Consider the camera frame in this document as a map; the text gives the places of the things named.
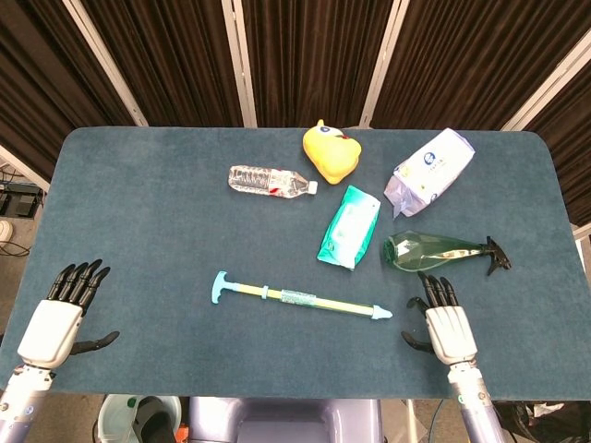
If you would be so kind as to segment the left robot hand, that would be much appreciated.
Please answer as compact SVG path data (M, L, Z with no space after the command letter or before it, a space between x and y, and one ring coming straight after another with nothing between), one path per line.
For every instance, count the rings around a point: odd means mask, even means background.
M33 312L18 346L25 365L52 370L71 355L101 350L120 335L116 330L94 341L77 341L78 330L110 272L100 259L62 269Z

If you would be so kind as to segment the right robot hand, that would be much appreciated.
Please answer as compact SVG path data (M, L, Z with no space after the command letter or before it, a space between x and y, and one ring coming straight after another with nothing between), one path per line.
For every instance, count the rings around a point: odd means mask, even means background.
M406 331L401 332L403 340L417 351L436 355L447 366L474 361L476 341L452 284L444 277L437 279L422 271L417 276L427 300L413 297L406 306L416 307L423 315L430 341L418 341Z

